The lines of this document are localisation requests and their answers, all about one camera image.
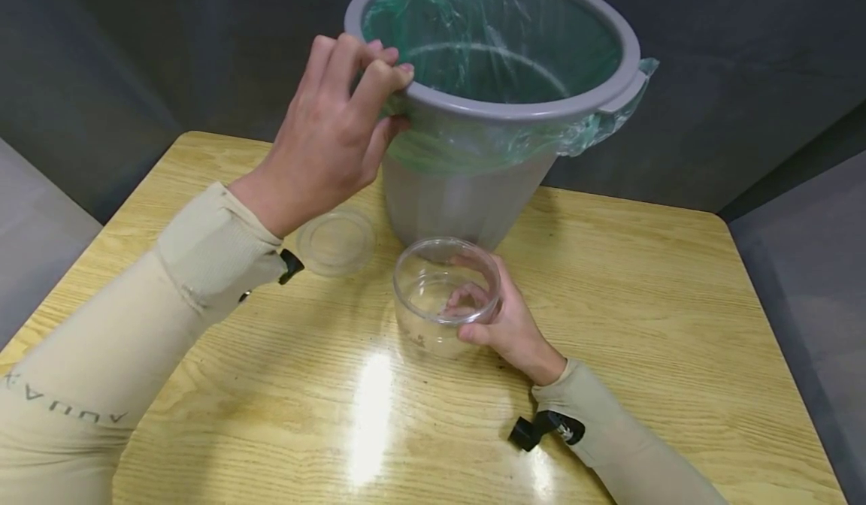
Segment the garbage bag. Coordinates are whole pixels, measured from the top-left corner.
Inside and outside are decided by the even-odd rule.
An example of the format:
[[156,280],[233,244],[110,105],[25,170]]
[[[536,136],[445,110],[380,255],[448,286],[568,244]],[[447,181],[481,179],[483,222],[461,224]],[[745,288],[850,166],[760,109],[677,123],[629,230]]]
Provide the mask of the garbage bag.
[[[362,28],[400,50],[428,88],[475,101],[537,104],[597,88],[614,74],[622,48],[614,31],[577,0],[374,0]],[[642,60],[651,76],[659,63]],[[579,112],[545,122],[457,114],[394,95],[386,113],[412,129],[389,153],[428,173],[472,174],[526,161],[535,153],[577,156],[622,127],[643,89],[616,113]]]

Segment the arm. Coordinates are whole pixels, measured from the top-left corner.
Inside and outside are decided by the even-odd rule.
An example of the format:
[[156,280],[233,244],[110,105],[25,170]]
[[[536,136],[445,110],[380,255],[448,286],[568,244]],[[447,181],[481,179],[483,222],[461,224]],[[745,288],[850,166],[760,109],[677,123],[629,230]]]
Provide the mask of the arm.
[[[286,271],[288,233],[375,179],[404,119],[397,51],[317,38],[268,157],[193,199],[155,247],[0,381],[0,503],[110,503],[132,431],[186,352],[247,290]],[[358,68],[366,71],[354,95]]]
[[721,494],[686,459],[623,409],[606,386],[543,338],[523,296],[494,257],[501,276],[501,310],[490,323],[461,327],[458,337],[491,346],[535,386],[539,410],[581,421],[586,433],[570,446],[619,505],[722,505]]

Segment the plastic lid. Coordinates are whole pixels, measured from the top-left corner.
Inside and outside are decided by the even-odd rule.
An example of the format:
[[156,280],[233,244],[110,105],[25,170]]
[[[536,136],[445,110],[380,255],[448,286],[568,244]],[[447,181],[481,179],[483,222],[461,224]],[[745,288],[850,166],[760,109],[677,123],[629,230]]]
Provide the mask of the plastic lid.
[[298,257],[320,276],[348,276],[374,254],[376,235],[367,216],[341,208],[318,216],[298,231]]

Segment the beige long-sleeve shirt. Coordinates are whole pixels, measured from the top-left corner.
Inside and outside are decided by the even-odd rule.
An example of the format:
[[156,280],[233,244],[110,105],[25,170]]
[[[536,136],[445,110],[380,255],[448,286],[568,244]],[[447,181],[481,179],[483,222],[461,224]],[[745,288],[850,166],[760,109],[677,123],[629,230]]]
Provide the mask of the beige long-sleeve shirt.
[[[110,503],[144,412],[207,327],[286,271],[280,243],[222,185],[193,199],[0,381],[0,503]],[[586,425],[571,448],[620,505],[725,503],[583,364],[532,392],[540,409]]]

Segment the wood grain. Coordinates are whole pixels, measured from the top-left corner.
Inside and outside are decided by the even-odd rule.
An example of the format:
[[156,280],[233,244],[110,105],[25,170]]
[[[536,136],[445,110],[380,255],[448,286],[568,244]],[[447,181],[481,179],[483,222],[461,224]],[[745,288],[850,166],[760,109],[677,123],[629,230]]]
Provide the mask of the wood grain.
[[[268,145],[182,135],[0,353],[6,369],[130,265],[211,181]],[[401,251],[380,183],[352,201],[377,247],[347,278],[268,285],[189,352],[115,477],[117,503],[608,503],[558,441],[505,437],[528,383],[490,352],[402,340]],[[286,245],[294,247],[294,239]],[[540,188],[500,247],[537,321],[731,503],[844,503],[722,220]]]

